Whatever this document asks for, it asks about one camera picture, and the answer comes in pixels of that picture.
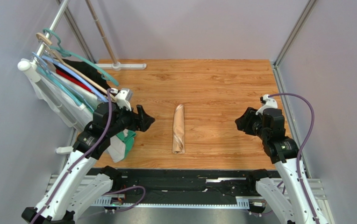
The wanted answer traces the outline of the beige cloth napkin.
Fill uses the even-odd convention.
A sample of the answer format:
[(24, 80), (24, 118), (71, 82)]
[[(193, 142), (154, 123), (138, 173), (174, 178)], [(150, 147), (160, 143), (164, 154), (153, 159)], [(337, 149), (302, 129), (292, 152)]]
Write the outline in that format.
[(185, 153), (185, 108), (183, 104), (176, 107), (172, 127), (172, 153)]

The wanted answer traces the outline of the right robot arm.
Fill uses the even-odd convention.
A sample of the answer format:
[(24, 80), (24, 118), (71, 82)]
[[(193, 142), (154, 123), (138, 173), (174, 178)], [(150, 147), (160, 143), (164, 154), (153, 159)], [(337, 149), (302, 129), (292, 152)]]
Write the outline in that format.
[(286, 136), (285, 117), (280, 109), (262, 113), (248, 107), (235, 120), (237, 129), (262, 140), (264, 152), (278, 171), (287, 194), (274, 184), (265, 169), (249, 175), (253, 190), (261, 195), (282, 224), (327, 224), (307, 181), (303, 162), (297, 158), (296, 142)]

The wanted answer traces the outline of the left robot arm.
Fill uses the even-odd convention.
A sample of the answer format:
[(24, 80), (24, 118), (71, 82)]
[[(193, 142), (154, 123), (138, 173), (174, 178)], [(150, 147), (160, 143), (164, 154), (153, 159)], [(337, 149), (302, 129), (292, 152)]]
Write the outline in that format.
[(105, 166), (80, 192), (77, 189), (111, 146), (111, 138), (125, 129), (146, 132), (155, 122), (142, 105), (137, 112), (120, 109), (116, 103), (101, 103), (70, 152), (68, 161), (50, 190), (34, 207), (26, 207), (21, 217), (29, 224), (74, 224), (103, 194), (121, 186), (121, 172)]

